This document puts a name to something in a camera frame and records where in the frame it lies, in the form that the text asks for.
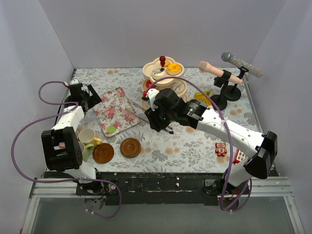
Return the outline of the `yellow glazed donut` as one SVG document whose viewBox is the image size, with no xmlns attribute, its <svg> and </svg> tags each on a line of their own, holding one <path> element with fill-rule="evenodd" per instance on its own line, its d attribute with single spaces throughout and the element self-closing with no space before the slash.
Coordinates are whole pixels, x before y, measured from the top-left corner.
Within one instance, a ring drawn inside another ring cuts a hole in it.
<svg viewBox="0 0 312 234">
<path fill-rule="evenodd" d="M 179 63 L 170 63 L 166 72 L 171 76 L 176 76 L 182 72 L 182 67 Z"/>
</svg>

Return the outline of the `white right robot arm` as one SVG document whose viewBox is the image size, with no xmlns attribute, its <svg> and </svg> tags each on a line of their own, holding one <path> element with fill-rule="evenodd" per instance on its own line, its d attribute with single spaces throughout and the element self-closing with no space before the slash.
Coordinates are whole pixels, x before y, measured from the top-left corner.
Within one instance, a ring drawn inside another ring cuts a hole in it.
<svg viewBox="0 0 312 234">
<path fill-rule="evenodd" d="M 229 168 L 230 176 L 222 179 L 220 187 L 227 194 L 238 186 L 256 177 L 266 179 L 277 155 L 277 135 L 255 132 L 232 121 L 222 120 L 220 115 L 206 104 L 195 99 L 185 102 L 169 88 L 158 91 L 150 89 L 143 96 L 150 108 L 145 115 L 151 129 L 160 132 L 171 122 L 212 134 L 240 149 L 247 159 Z"/>
</svg>

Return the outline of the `floral serving tray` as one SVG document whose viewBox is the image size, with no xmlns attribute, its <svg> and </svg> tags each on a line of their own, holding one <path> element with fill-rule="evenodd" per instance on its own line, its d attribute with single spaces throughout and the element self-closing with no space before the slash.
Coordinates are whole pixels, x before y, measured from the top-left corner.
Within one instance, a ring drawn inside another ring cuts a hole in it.
<svg viewBox="0 0 312 234">
<path fill-rule="evenodd" d="M 100 95 L 101 102 L 93 107 L 101 129 L 106 137 L 112 137 L 140 123 L 130 111 L 134 111 L 130 100 L 121 87 L 111 89 Z M 109 126 L 115 126 L 112 134 L 107 132 Z"/>
</svg>

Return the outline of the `cream three-tier dessert stand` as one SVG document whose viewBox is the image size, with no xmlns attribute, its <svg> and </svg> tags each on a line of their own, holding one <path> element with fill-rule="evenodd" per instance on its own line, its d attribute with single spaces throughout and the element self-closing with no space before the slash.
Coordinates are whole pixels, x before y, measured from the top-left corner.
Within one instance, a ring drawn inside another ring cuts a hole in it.
<svg viewBox="0 0 312 234">
<path fill-rule="evenodd" d="M 185 73 L 185 68 L 173 58 L 160 56 L 154 61 L 145 64 L 142 68 L 142 73 L 145 78 L 141 85 L 144 95 L 151 86 L 159 91 L 170 88 L 175 91 L 179 98 L 182 98 L 185 102 L 188 101 L 187 83 L 176 79 L 176 77 L 182 77 Z"/>
</svg>

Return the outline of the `metal serving tongs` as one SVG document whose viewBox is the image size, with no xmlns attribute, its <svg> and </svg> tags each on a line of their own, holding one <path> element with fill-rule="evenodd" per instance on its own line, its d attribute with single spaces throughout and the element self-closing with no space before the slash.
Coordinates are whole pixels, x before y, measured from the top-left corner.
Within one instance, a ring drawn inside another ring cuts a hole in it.
<svg viewBox="0 0 312 234">
<path fill-rule="evenodd" d="M 140 109 L 143 112 L 142 114 L 137 114 L 135 111 L 130 111 L 130 113 L 133 114 L 135 117 L 139 118 L 140 120 L 143 120 L 144 122 L 150 124 L 148 118 L 145 115 L 145 109 L 135 102 L 130 101 L 130 103 L 134 107 L 136 107 L 137 109 Z M 172 134 L 172 135 L 174 134 L 174 131 L 170 125 L 168 125 L 165 129 L 163 129 L 163 131 L 165 131 L 169 134 Z"/>
</svg>

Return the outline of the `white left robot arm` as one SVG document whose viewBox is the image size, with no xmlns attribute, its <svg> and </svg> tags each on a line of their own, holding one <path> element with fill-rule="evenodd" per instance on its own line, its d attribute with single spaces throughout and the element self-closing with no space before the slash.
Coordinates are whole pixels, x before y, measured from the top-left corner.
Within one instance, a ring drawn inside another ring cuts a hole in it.
<svg viewBox="0 0 312 234">
<path fill-rule="evenodd" d="M 69 174 L 76 180 L 87 183 L 93 195 L 103 191 L 104 184 L 96 178 L 96 169 L 83 161 L 76 130 L 89 109 L 100 102 L 100 97 L 92 87 L 72 80 L 65 83 L 70 95 L 65 99 L 64 112 L 50 130 L 43 131 L 41 140 L 48 170 Z"/>
</svg>

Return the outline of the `green round biscuit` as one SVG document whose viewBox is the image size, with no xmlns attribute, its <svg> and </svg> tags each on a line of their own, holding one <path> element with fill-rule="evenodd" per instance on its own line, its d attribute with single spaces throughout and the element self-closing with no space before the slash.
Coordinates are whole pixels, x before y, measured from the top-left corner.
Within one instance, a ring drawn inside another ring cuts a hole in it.
<svg viewBox="0 0 312 234">
<path fill-rule="evenodd" d="M 107 132 L 109 133 L 109 134 L 112 134 L 112 133 L 114 133 L 116 131 L 116 128 L 115 128 L 115 126 L 113 126 L 113 125 L 111 125 L 111 126 L 109 126 L 108 128 L 107 128 Z"/>
</svg>

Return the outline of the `white donut with chocolate square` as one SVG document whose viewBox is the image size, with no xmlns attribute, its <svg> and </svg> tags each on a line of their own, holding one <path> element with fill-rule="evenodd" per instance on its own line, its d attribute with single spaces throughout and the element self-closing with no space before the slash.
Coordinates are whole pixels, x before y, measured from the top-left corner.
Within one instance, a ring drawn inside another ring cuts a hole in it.
<svg viewBox="0 0 312 234">
<path fill-rule="evenodd" d="M 165 75 L 166 75 L 166 71 L 164 68 L 155 68 L 152 70 L 152 73 L 151 73 L 151 77 L 154 80 L 158 80 L 162 77 L 165 77 Z"/>
</svg>

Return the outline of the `white donut chocolate stripes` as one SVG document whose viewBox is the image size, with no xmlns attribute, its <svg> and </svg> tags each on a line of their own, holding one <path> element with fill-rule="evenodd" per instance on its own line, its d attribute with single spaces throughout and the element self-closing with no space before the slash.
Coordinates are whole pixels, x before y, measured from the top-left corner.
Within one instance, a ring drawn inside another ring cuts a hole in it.
<svg viewBox="0 0 312 234">
<path fill-rule="evenodd" d="M 176 93 L 183 93 L 185 90 L 185 85 L 183 82 L 176 81 L 172 83 L 171 89 L 173 89 Z"/>
</svg>

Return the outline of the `red glazed donut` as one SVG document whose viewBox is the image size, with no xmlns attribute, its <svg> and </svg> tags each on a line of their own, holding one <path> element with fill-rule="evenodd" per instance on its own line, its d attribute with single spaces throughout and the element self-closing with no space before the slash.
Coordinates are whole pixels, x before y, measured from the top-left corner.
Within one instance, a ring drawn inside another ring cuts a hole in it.
<svg viewBox="0 0 312 234">
<path fill-rule="evenodd" d="M 146 79 L 142 84 L 142 90 L 146 91 L 151 86 L 152 86 L 152 82 L 149 79 Z"/>
</svg>

